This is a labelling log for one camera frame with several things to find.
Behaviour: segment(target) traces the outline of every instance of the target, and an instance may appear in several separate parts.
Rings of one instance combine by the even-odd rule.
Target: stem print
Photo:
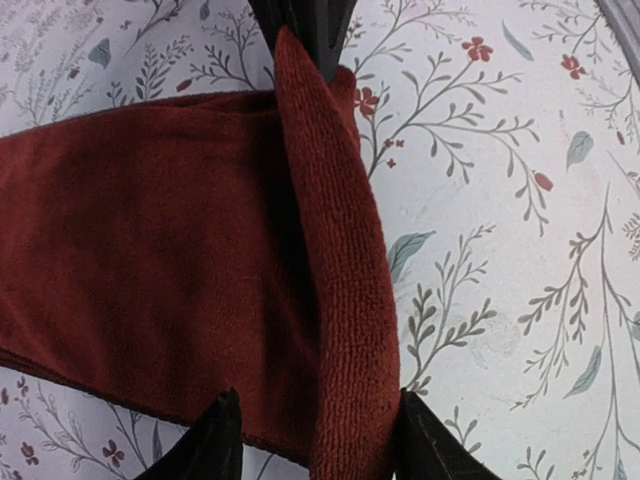
[[[38,390],[35,400],[44,408],[47,418],[54,425],[53,429],[47,425],[41,413],[35,410],[30,398],[19,396],[15,397],[14,401],[20,405],[22,410],[19,419],[31,423],[44,437],[41,443],[42,448],[49,452],[60,450],[68,453],[71,456],[71,468],[74,472],[80,469],[80,465],[83,462],[87,462],[105,469],[116,478],[126,479],[127,477],[119,470],[119,457],[123,456],[122,452],[117,455],[119,450],[115,448],[113,453],[106,455],[106,457],[113,456],[116,459],[114,462],[107,459],[103,460],[105,455],[98,455],[90,451],[83,438],[82,428],[76,421],[75,413],[69,411],[67,415],[68,423],[63,422],[60,418],[55,397],[51,394],[45,397],[40,382],[37,382],[37,385]]]
[[[182,7],[185,5],[187,0],[151,0],[150,2],[145,1],[144,3],[151,3],[153,6],[153,13],[149,17],[147,23],[138,28],[136,32],[136,38],[134,42],[127,50],[129,53],[133,47],[137,45],[137,43],[144,37],[147,33],[149,33],[153,28],[157,27],[163,22],[170,22],[172,19],[176,18]]]
[[[576,379],[571,390],[564,395],[566,401],[572,401],[570,400],[572,397],[588,391],[591,385],[598,381],[599,374],[603,371],[604,366],[608,364],[611,386],[607,416],[599,438],[595,441],[593,447],[585,452],[582,465],[573,474],[572,478],[576,479],[587,475],[588,478],[593,479],[595,472],[601,469],[598,462],[605,441],[605,434],[611,430],[613,430],[612,435],[616,451],[614,465],[616,465],[617,471],[624,471],[624,464],[619,450],[621,442],[626,443],[628,447],[640,453],[640,445],[629,436],[627,427],[623,425],[618,405],[618,389],[620,386],[617,381],[616,360],[614,357],[613,326],[621,328],[628,338],[633,352],[635,377],[638,382],[640,382],[640,364],[638,363],[636,348],[636,342],[638,341],[636,339],[637,326],[629,313],[632,303],[616,289],[607,267],[606,243],[608,236],[613,233],[609,217],[608,198],[609,192],[607,191],[602,216],[595,231],[588,236],[578,232],[576,238],[570,240],[569,259],[571,260],[571,268],[564,283],[559,286],[545,287],[542,296],[529,301],[529,304],[534,307],[533,311],[522,315],[518,319],[518,322],[524,326],[524,335],[526,336],[530,333],[533,325],[539,323],[548,312],[553,312],[551,315],[557,314],[556,334],[551,345],[542,350],[534,350],[534,357],[526,362],[525,372],[531,371],[534,367],[539,372],[538,387],[513,406],[513,408],[526,408],[536,399],[547,394],[552,375],[558,377],[563,368],[569,366],[568,344],[575,341],[580,345],[583,344],[584,332],[587,329],[586,317],[590,312],[590,299],[593,300],[598,295],[602,301],[602,311],[597,316],[594,313],[590,317],[591,323],[596,318],[602,319],[601,324],[598,325],[601,328],[600,340],[593,347],[590,359],[581,375]],[[595,278],[588,280],[583,270],[583,262],[589,254],[596,256],[599,263],[599,274]]]
[[[466,429],[464,429],[464,432],[463,432],[462,431],[463,429],[461,428],[461,425],[460,425],[459,417],[460,417],[460,407],[456,405],[455,408],[453,409],[453,419],[446,419],[444,421],[444,424],[447,427],[449,427],[449,429],[454,433],[454,435],[456,435],[460,444],[463,447],[465,447],[469,453],[477,452],[478,450],[480,450],[480,447],[482,447],[482,443],[475,442],[473,445],[469,446],[468,440],[471,432],[473,432],[473,430],[478,426],[478,420],[476,419],[471,420],[471,422],[469,422],[469,425],[467,425]]]
[[[106,93],[111,99],[111,105],[122,107],[157,99],[164,92],[167,75],[173,66],[192,52],[193,46],[188,35],[181,35],[160,51],[155,46],[146,44],[140,75],[135,79],[135,95],[130,91],[123,94],[122,83],[112,81],[111,89]]]
[[[546,450],[540,450],[540,453],[534,460],[531,447],[527,447],[527,463],[519,463],[516,468],[526,472],[528,475],[533,475],[533,477],[529,477],[531,480],[551,480],[556,466],[551,465],[549,468],[543,468],[541,466],[546,454]]]
[[[473,161],[463,157],[465,145],[460,142],[460,136],[484,136],[496,142],[507,153],[506,174],[512,178],[516,172],[522,178],[518,190],[515,192],[517,199],[526,202],[523,214],[524,221],[535,218],[538,223],[540,236],[544,235],[544,227],[549,223],[543,214],[546,209],[545,191],[552,188],[550,181],[540,177],[541,173],[534,172],[520,154],[522,142],[528,136],[535,142],[539,142],[538,134],[533,130],[533,119],[523,121],[518,116],[513,120],[502,118],[495,124],[487,124],[485,114],[478,107],[487,104],[486,95],[505,95],[508,93],[506,86],[509,83],[520,83],[518,74],[505,74],[498,71],[493,78],[487,76],[485,70],[479,70],[479,63],[489,62],[493,49],[485,45],[481,37],[474,37],[471,42],[462,43],[463,51],[466,50],[467,61],[459,68],[452,68],[455,64],[453,58],[446,57],[440,52],[437,57],[427,55],[430,65],[430,75],[426,80],[420,81],[410,71],[404,70],[402,74],[412,85],[415,95],[413,111],[402,121],[396,122],[395,128],[390,128],[394,120],[394,114],[389,112],[391,94],[389,87],[381,82],[377,94],[365,87],[358,90],[355,107],[360,109],[365,127],[361,129],[360,137],[364,147],[371,154],[371,162],[368,174],[371,178],[383,162],[392,154],[392,148],[398,142],[404,144],[401,135],[408,129],[423,131],[431,142],[429,156],[431,158],[444,157],[447,159],[447,177],[452,177],[455,172],[460,172],[464,182],[470,183],[469,170],[474,168]],[[448,114],[442,117],[435,113],[438,105],[436,102],[446,102],[455,98],[458,102],[464,96],[468,97],[466,104],[450,101]],[[393,168],[396,164],[394,158],[386,161]]]
[[[226,45],[233,45],[237,53],[237,71],[231,64],[231,54],[226,48],[219,48],[215,44],[205,46],[207,57],[210,59],[209,65],[191,64],[191,73],[195,74],[195,80],[207,79],[209,85],[215,85],[223,80],[234,80],[247,86],[251,90],[257,90],[256,83],[250,78],[246,64],[246,55],[250,47],[255,45],[256,40],[261,38],[258,23],[253,18],[253,13],[249,6],[245,6],[239,15],[230,11],[218,13],[217,17],[226,23],[225,27],[214,25],[213,27],[202,27],[205,32],[212,36],[222,38]],[[264,67],[272,83],[275,85],[273,73]]]
[[[373,73],[369,73],[365,77],[361,72],[375,58],[386,57],[396,62],[403,61],[403,54],[411,52],[412,49],[406,42],[395,43],[392,42],[392,39],[409,26],[421,26],[424,30],[432,33],[435,40],[444,39],[449,44],[459,41],[460,38],[442,27],[439,20],[457,21],[469,27],[475,26],[471,20],[473,15],[466,7],[448,9],[445,0],[428,0],[420,3],[416,0],[383,0],[381,7],[383,12],[389,16],[391,25],[367,55],[363,58],[354,58],[353,71],[358,80],[374,77]],[[346,44],[356,48],[357,43],[354,40],[360,39],[367,32],[362,30],[363,25],[358,22],[357,17],[351,27],[352,32],[347,36]]]
[[[597,85],[599,93],[593,93],[585,88],[579,88],[578,93],[585,99],[582,105],[589,115],[602,112],[607,128],[616,132],[619,141],[622,139],[620,143],[625,144],[626,138],[629,144],[636,145],[636,153],[640,154],[640,108],[636,103],[636,99],[640,96],[638,84],[627,66],[618,64],[614,70],[619,77],[625,79],[626,86],[622,92],[611,86],[605,76],[594,73],[591,78]]]
[[[563,45],[571,47],[570,55],[585,52],[586,58],[594,64],[602,61],[600,50],[611,53],[611,48],[603,41],[609,33],[602,32],[606,29],[604,16],[597,10],[592,2],[580,2],[575,0],[558,1],[521,1],[520,7],[529,8],[532,11],[551,12],[553,21],[542,25],[542,29],[533,32],[537,40],[549,42],[560,41]]]
[[[95,25],[80,40],[76,41],[68,54],[63,54],[56,67],[47,72],[42,69],[28,79],[27,94],[20,98],[18,83],[14,87],[14,102],[21,115],[29,117],[28,125],[40,126],[68,118],[71,109],[93,88],[87,85],[87,77],[77,79],[79,65],[86,59],[84,47],[94,36],[100,25]]]
[[[436,299],[432,299],[432,288],[424,289],[421,284],[417,285],[417,295],[413,298],[416,313],[408,320],[411,341],[407,345],[407,351],[415,359],[416,367],[412,379],[406,386],[420,395],[429,393],[426,387],[431,381],[431,376],[427,375],[427,372],[436,355],[447,347],[465,347],[468,337],[484,333],[481,322],[497,314],[495,310],[489,309],[491,299],[487,298],[482,308],[471,314],[468,323],[462,322],[456,326],[449,324],[459,289],[464,284],[479,284],[479,277],[487,273],[485,267],[488,261],[476,265],[472,258],[471,245],[493,233],[494,228],[483,225],[472,230],[466,237],[460,235],[457,253],[449,250],[442,263],[435,262],[435,268],[440,275],[440,285],[435,289]],[[427,341],[434,335],[433,341]]]

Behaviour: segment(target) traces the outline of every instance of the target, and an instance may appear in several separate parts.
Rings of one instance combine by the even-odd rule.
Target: red flower
[[[109,439],[109,448],[102,447],[102,454],[105,458],[111,457],[111,463],[116,468],[120,468],[120,462],[124,460],[124,452],[118,450],[116,442]]]
[[[33,447],[27,442],[22,442],[20,451],[22,452],[22,455],[24,455],[24,461],[27,463],[27,465],[38,465],[40,463],[40,460],[38,460],[38,457],[36,457]]]
[[[549,177],[547,177],[544,173],[538,172],[534,175],[534,178],[536,179],[536,183],[540,185],[540,188],[542,188],[543,190],[550,192],[553,188],[553,182],[549,180]]]
[[[362,90],[357,89],[353,102],[354,108],[360,108],[360,113],[365,117],[369,117],[374,114],[375,107],[380,102],[380,99],[373,95],[373,92],[369,87],[364,87]]]
[[[569,56],[566,53],[562,55],[562,63],[560,65],[569,70],[569,75],[574,80],[580,80],[580,75],[587,73],[584,67],[580,66],[580,61],[573,55]]]
[[[471,42],[462,42],[462,48],[469,51],[469,58],[472,62],[482,60],[488,62],[491,60],[493,48],[484,44],[484,38],[473,37]]]

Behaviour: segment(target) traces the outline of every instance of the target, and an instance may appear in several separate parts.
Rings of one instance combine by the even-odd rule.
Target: white floral surface
[[[505,480],[640,478],[640,91],[595,3],[360,0],[343,60],[403,385]],[[243,2],[0,0],[3,135],[271,72]],[[2,480],[131,479],[181,433],[0,372]]]

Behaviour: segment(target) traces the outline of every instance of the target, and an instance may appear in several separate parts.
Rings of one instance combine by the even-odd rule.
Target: velvet texture
[[[389,478],[393,292],[355,81],[286,29],[276,91],[0,140],[0,362],[190,424],[235,388],[254,445]]]

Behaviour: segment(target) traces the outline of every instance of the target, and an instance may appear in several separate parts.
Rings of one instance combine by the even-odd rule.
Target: black holder
[[[330,83],[338,71],[340,55],[357,0],[249,0],[271,53],[278,33],[289,27]]]

